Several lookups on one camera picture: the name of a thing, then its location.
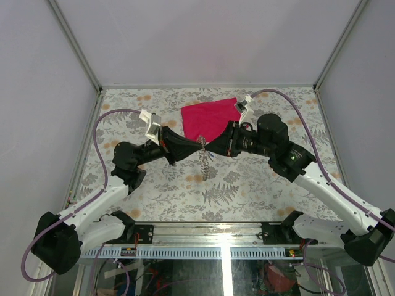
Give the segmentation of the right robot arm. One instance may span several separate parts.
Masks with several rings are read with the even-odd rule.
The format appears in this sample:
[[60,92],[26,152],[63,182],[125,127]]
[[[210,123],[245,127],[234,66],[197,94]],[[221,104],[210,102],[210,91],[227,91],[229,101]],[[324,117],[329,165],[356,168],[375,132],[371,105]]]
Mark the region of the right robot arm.
[[361,265],[373,266],[394,237],[394,210],[380,210],[331,178],[316,156],[289,140],[288,127],[278,115],[259,117],[255,131],[230,121],[206,150],[227,157],[241,152],[268,157],[276,174],[313,194],[338,216],[339,221],[329,221],[293,211],[281,228],[288,243],[313,239],[342,248]]

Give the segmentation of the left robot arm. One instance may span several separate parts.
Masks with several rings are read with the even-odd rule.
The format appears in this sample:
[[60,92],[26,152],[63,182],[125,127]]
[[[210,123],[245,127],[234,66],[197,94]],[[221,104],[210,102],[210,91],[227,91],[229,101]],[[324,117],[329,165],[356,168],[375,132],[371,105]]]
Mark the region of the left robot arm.
[[135,222],[113,204],[135,191],[146,171],[141,166],[165,158],[174,165],[202,149],[196,141],[184,138],[165,126],[156,140],[136,145],[120,142],[114,149],[114,169],[106,172],[104,184],[59,213],[47,212],[39,219],[31,253],[56,274],[68,272],[82,253],[106,242],[135,240]]

